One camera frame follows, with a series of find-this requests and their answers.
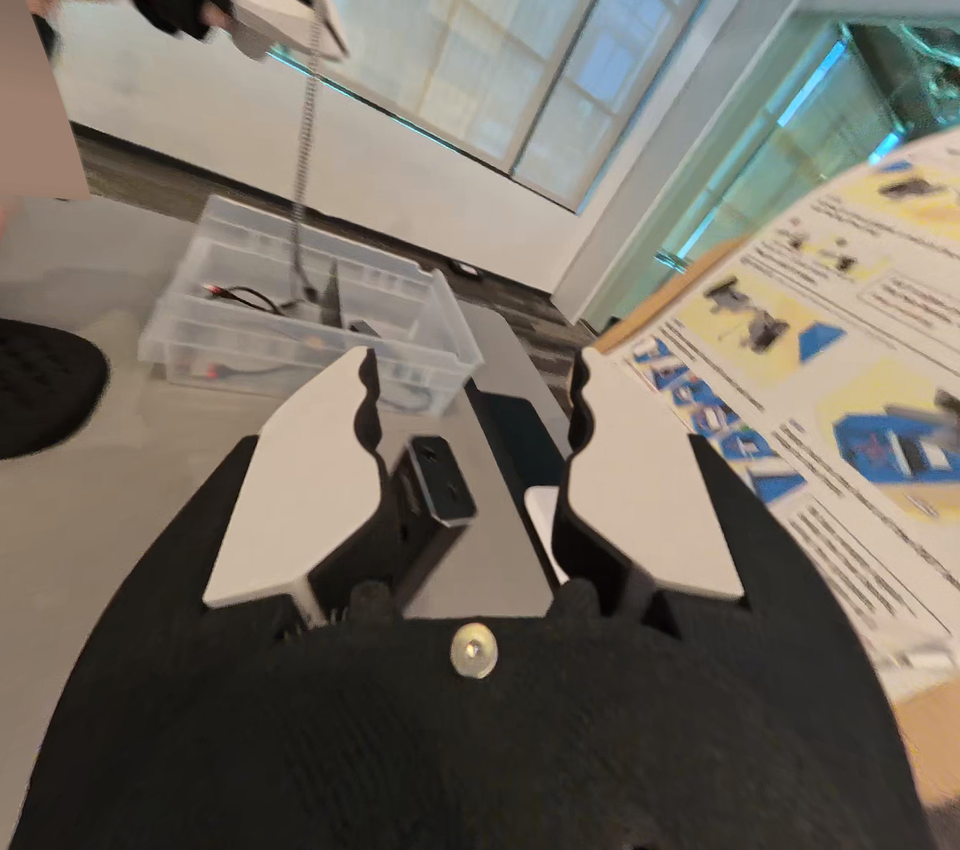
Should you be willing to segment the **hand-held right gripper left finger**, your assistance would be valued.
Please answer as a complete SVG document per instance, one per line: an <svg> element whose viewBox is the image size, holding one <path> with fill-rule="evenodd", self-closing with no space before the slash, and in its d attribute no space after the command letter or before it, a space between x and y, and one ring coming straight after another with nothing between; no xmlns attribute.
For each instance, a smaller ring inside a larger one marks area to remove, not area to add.
<svg viewBox="0 0 960 850"><path fill-rule="evenodd" d="M258 432L202 594L209 609L288 596L330 609L317 572L385 509L377 356L354 347L306 382Z"/></svg>

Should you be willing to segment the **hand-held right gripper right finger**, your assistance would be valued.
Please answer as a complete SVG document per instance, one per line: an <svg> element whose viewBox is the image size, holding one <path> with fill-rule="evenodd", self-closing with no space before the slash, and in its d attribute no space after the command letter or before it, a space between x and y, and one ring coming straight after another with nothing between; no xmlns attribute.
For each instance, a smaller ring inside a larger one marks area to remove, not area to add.
<svg viewBox="0 0 960 850"><path fill-rule="evenodd" d="M603 599L745 590L694 452L663 399L583 349L570 381L571 453L558 493L558 563Z"/></svg>

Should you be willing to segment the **black multi-port usb hub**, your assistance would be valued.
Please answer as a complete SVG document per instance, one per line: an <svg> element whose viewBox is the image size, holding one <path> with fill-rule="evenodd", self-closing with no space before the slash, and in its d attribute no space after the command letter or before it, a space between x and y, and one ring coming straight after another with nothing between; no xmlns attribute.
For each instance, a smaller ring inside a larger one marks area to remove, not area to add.
<svg viewBox="0 0 960 850"><path fill-rule="evenodd" d="M399 540L390 590L402 614L476 518L463 476L450 444L437 435L412 436L393 469Z"/></svg>

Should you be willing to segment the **clear plastic bin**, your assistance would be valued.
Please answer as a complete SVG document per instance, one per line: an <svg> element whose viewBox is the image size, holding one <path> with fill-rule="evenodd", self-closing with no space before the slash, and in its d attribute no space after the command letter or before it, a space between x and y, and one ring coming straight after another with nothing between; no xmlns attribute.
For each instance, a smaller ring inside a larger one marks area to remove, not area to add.
<svg viewBox="0 0 960 850"><path fill-rule="evenodd" d="M383 408L439 416L484 364L441 271L303 226L311 303L291 273L288 220L221 196L203 210L138 341L167 381L284 400L363 346L377 355ZM288 315L211 301L202 283L250 287Z"/></svg>

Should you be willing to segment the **white board stand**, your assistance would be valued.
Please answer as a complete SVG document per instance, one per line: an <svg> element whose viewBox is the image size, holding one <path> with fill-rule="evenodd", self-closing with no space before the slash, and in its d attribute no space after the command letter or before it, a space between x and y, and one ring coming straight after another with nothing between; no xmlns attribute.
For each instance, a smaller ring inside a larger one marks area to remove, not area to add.
<svg viewBox="0 0 960 850"><path fill-rule="evenodd" d="M553 527L556 516L559 486L536 485L523 495L526 516L534 533L534 547L541 558L545 574L554 590L564 584L568 575L558 564L553 552Z"/></svg>

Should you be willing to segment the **instruction sheet on wooden board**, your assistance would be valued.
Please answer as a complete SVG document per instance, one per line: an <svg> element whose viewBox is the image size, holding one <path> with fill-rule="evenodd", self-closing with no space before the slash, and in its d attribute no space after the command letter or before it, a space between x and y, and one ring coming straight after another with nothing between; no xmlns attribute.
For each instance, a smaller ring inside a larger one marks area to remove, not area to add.
<svg viewBox="0 0 960 850"><path fill-rule="evenodd" d="M958 848L958 299L866 237L731 242L594 348L674 400L838 597Z"/></svg>

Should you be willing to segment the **printed instruction sheet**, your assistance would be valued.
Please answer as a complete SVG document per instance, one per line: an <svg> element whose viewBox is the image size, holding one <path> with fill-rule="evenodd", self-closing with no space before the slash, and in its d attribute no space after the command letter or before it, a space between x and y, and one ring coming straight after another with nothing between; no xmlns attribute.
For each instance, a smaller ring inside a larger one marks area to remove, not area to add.
<svg viewBox="0 0 960 850"><path fill-rule="evenodd" d="M958 679L957 128L801 198L610 355L810 557L892 701Z"/></svg>

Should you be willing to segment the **frosted glass window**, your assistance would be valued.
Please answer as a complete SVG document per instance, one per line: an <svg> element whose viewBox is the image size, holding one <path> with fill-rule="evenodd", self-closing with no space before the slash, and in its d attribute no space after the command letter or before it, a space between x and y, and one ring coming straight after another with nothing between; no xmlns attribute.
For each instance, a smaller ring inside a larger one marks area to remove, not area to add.
<svg viewBox="0 0 960 850"><path fill-rule="evenodd" d="M571 212L708 0L334 0L351 96Z"/></svg>

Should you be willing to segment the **black round wrist rest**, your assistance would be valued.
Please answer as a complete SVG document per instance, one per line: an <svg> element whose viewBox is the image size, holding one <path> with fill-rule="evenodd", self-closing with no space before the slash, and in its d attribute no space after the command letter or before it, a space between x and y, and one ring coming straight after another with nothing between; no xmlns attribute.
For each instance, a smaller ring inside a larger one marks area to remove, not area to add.
<svg viewBox="0 0 960 850"><path fill-rule="evenodd" d="M110 381L105 354L74 333L1 321L1 459L33 455L72 438Z"/></svg>

